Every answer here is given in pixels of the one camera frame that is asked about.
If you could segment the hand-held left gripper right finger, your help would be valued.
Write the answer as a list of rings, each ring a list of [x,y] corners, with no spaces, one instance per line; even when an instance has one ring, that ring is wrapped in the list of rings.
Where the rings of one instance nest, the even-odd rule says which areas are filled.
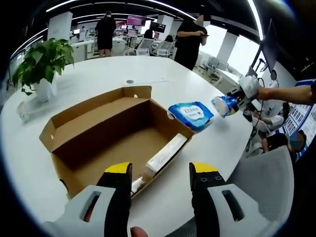
[[[190,162],[190,185],[198,237],[258,237],[258,203],[206,163]]]

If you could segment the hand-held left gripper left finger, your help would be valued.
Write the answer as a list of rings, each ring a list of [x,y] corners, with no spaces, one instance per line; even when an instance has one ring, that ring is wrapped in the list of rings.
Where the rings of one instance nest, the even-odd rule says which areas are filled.
[[[128,237],[132,163],[108,167],[96,185],[75,195],[54,222],[44,222],[49,237]]]

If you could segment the person's left hand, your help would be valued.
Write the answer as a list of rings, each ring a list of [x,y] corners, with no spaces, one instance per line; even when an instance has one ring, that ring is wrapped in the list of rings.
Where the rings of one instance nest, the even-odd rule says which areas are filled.
[[[140,227],[130,228],[132,237],[148,237],[148,234]]]

